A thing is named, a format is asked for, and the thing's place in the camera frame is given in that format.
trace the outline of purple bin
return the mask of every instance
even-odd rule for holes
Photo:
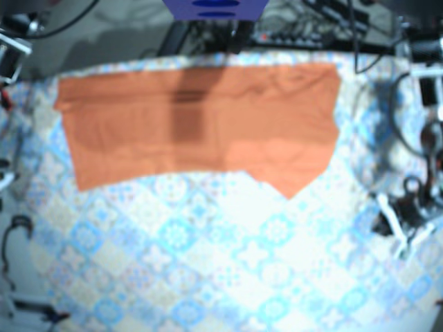
[[[235,19],[257,21],[268,0],[163,0],[177,21]]]

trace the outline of blue object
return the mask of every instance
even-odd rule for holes
[[[268,0],[163,0],[176,20],[236,19],[257,21]]]

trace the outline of black cable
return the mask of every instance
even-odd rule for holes
[[[401,133],[400,128],[397,126],[397,122],[395,121],[395,109],[397,108],[397,90],[399,88],[400,83],[409,76],[409,73],[403,73],[401,74],[395,81],[392,83],[390,87],[389,92],[389,109],[388,109],[388,117],[389,117],[389,124],[391,126],[392,131],[396,135],[396,137],[400,140],[400,142],[403,144],[403,146],[414,156],[425,158],[423,152],[415,150],[413,147],[410,146],[408,141],[404,138],[403,134]]]
[[[83,17],[85,17],[86,15],[88,15],[100,2],[100,0],[93,0],[89,6],[87,6],[76,18],[74,18],[73,20],[71,20],[70,22],[66,23],[65,25],[55,29],[54,31],[50,31],[49,33],[45,33],[43,35],[23,35],[23,34],[19,34],[19,33],[13,33],[10,31],[6,31],[1,29],[0,33],[10,37],[10,38],[21,38],[21,39],[45,39],[45,38],[49,38],[55,35],[58,35],[59,33],[62,33],[63,31],[65,31],[66,29],[69,29],[71,26],[73,26],[74,24],[76,24],[77,22],[79,22],[79,20],[81,20]]]
[[[368,66],[365,68],[359,69],[359,54],[360,54],[360,46],[359,41],[357,39],[357,30],[355,26],[355,13],[354,13],[354,3],[352,0],[347,0],[347,6],[349,10],[349,16],[350,16],[350,23],[351,23],[351,31],[352,31],[352,43],[354,44],[354,72],[356,74],[362,74],[366,71],[369,71],[372,69],[376,64],[378,64],[385,55],[388,54],[388,52],[394,48],[397,44],[403,42],[405,40],[405,37],[402,37],[396,41],[394,41],[390,46],[386,47],[385,52],[382,52],[378,55],[378,57]]]

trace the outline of patterned tablecloth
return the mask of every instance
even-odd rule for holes
[[[372,57],[362,57],[362,64]],[[327,171],[287,200],[246,172],[137,178],[79,193],[59,113],[57,80],[10,88],[0,151],[11,188],[35,221],[30,252],[48,296],[72,313],[63,331],[329,331],[424,313],[443,296],[443,231],[408,262],[370,232],[368,188],[397,190],[421,160],[392,139],[388,86],[408,69],[385,58],[356,77],[351,55],[271,52],[104,65],[67,75],[189,66],[334,62],[341,130]],[[398,121],[417,144],[416,84],[398,93]]]

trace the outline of orange cloth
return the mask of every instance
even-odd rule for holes
[[[338,130],[334,65],[143,71],[60,82],[79,190],[166,172],[246,170],[292,197]]]

